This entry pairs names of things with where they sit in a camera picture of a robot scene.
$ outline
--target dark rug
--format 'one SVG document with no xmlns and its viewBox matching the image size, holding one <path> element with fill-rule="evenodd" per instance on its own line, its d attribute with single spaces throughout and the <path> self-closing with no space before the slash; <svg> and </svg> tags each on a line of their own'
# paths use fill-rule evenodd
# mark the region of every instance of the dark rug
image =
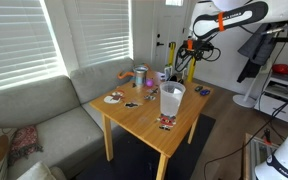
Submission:
<svg viewBox="0 0 288 180">
<path fill-rule="evenodd" d="M 192 143 L 190 145 L 187 143 L 188 133 L 169 159 L 165 179 L 190 179 L 214 124 L 215 119 L 200 115 Z M 129 133 L 114 143 L 113 149 L 112 161 L 108 162 L 104 154 L 76 179 L 152 180 L 156 178 L 160 157 L 157 151 Z"/>
</svg>

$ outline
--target window blinds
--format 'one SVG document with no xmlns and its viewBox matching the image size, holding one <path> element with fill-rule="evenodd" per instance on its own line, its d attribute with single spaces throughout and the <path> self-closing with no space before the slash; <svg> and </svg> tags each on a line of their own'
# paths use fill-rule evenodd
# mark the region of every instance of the window blinds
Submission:
<svg viewBox="0 0 288 180">
<path fill-rule="evenodd" d="M 39 0 L 0 0 L 0 88 L 61 73 Z"/>
<path fill-rule="evenodd" d="M 63 0 L 80 67 L 131 57 L 128 0 Z"/>
</svg>

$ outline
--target gray couch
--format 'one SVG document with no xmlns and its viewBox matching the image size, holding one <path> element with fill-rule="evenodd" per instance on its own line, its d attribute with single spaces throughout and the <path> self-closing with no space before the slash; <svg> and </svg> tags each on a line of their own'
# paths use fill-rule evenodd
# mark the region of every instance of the gray couch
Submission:
<svg viewBox="0 0 288 180">
<path fill-rule="evenodd" d="M 107 61 L 58 76 L 0 91 L 0 128 L 35 124 L 44 152 L 18 160 L 8 169 L 16 179 L 38 161 L 75 176 L 96 154 L 104 153 L 100 113 L 88 103 L 129 79 L 119 80 L 120 70 L 132 71 L 133 61 Z M 113 135 L 123 130 L 112 125 Z"/>
</svg>

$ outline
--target doorknob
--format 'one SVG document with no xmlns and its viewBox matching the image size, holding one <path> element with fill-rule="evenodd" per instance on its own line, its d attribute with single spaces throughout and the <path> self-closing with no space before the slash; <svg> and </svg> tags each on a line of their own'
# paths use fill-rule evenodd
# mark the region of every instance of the doorknob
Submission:
<svg viewBox="0 0 288 180">
<path fill-rule="evenodd" d="M 163 43 L 160 43 L 160 42 L 157 42 L 156 43 L 156 46 L 163 46 L 164 44 Z"/>
</svg>

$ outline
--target table leg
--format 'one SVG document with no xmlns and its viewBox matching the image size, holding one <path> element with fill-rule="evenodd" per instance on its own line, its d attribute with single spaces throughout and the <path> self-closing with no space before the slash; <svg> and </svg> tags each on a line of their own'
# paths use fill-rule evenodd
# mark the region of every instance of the table leg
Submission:
<svg viewBox="0 0 288 180">
<path fill-rule="evenodd" d="M 194 132 L 195 132 L 195 128 L 196 128 L 197 121 L 198 121 L 198 117 L 195 119 L 194 123 L 192 124 L 191 132 L 190 132 L 190 136 L 188 137 L 188 141 L 187 141 L 188 144 L 191 144 L 191 142 L 192 142 L 192 139 L 193 139 L 193 135 L 194 135 Z"/>
<path fill-rule="evenodd" d="M 167 162 L 168 162 L 168 157 L 166 157 L 164 154 L 161 154 L 160 162 L 158 164 L 158 169 L 157 169 L 157 175 L 156 175 L 157 180 L 164 179 Z"/>
<path fill-rule="evenodd" d="M 104 141 L 105 141 L 106 159 L 107 159 L 107 161 L 110 161 L 113 159 L 111 121 L 104 114 L 102 114 L 102 121 L 103 121 L 103 127 L 104 127 Z"/>
</svg>

